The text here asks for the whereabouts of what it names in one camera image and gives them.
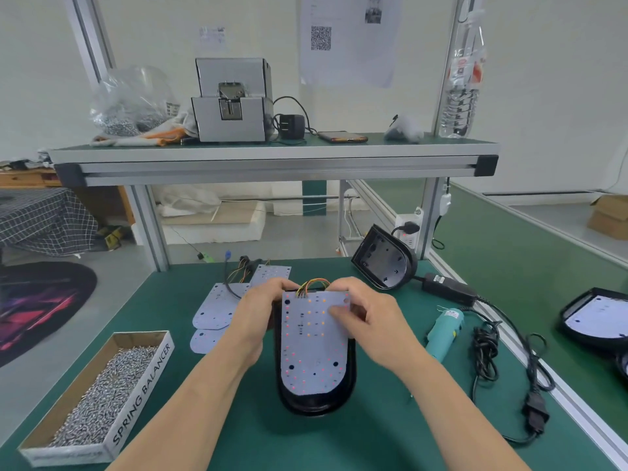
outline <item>hand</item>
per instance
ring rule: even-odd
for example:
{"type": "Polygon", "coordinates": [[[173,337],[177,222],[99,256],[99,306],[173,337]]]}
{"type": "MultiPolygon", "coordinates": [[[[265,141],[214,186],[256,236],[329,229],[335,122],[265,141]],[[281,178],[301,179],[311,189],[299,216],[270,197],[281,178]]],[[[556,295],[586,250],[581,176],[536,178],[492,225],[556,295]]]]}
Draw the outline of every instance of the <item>hand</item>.
{"type": "Polygon", "coordinates": [[[351,310],[335,306],[329,312],[374,362],[400,375],[410,357],[425,352],[392,296],[375,292],[356,277],[337,279],[327,291],[349,291],[351,310]]]}
{"type": "Polygon", "coordinates": [[[284,290],[298,288],[299,285],[292,281],[273,277],[249,289],[240,299],[225,336],[244,348],[248,367],[257,362],[262,353],[262,340],[268,327],[272,302],[280,300],[284,290]]]}

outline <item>forearm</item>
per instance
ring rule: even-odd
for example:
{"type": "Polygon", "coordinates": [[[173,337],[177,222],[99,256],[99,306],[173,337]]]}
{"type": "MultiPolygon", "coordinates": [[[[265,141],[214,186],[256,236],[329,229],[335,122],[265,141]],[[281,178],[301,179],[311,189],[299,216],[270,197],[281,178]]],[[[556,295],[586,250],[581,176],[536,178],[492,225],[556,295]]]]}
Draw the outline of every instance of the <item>forearm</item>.
{"type": "Polygon", "coordinates": [[[200,360],[108,471],[207,469],[246,370],[246,357],[228,336],[224,339],[200,360]]]}
{"type": "Polygon", "coordinates": [[[449,469],[529,470],[445,368],[417,347],[398,373],[419,405],[449,469]]]}

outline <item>water bottle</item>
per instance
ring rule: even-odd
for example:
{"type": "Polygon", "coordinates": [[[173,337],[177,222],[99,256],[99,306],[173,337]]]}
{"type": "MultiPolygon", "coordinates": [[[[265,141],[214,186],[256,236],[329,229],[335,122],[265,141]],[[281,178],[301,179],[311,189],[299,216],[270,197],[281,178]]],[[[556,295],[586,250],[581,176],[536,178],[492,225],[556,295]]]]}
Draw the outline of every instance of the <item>water bottle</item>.
{"type": "Polygon", "coordinates": [[[459,14],[453,59],[447,74],[440,116],[441,137],[462,139],[471,130],[486,60],[480,25],[483,15],[481,9],[459,14]]]}

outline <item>floor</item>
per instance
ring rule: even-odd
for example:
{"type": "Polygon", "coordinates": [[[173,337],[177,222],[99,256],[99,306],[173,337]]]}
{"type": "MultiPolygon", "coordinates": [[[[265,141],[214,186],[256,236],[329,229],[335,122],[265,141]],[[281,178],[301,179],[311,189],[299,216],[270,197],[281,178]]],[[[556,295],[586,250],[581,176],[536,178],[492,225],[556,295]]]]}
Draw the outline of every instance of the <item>floor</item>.
{"type": "Polygon", "coordinates": [[[521,205],[511,208],[559,229],[562,233],[593,248],[628,262],[628,241],[616,240],[586,227],[586,222],[593,213],[593,207],[588,203],[521,205]]]}
{"type": "MultiPolygon", "coordinates": [[[[374,221],[372,214],[366,211],[354,213],[354,218],[363,233],[374,221]]],[[[195,244],[193,247],[170,245],[170,260],[173,264],[198,262],[197,250],[216,261],[223,261],[227,250],[236,258],[241,255],[264,259],[334,257],[338,247],[337,221],[336,212],[315,217],[269,214],[260,241],[195,244]]],[[[346,223],[344,228],[348,236],[346,223]]],[[[11,248],[4,251],[7,266],[36,261],[80,262],[96,272],[98,285],[81,310],[59,331],[0,367],[0,416],[3,417],[0,445],[150,274],[143,247],[134,244],[125,244],[112,252],[86,253],[81,259],[74,256],[49,258],[11,248]]]]}

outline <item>white box of screws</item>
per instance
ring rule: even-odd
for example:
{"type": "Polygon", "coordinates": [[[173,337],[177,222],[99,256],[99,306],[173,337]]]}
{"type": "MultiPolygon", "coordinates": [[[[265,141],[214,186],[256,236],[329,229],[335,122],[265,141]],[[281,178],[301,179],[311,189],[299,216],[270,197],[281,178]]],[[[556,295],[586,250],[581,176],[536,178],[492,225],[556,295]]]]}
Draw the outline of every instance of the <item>white box of screws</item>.
{"type": "Polygon", "coordinates": [[[169,331],[117,332],[20,444],[32,467],[112,462],[168,363],[169,331]]]}

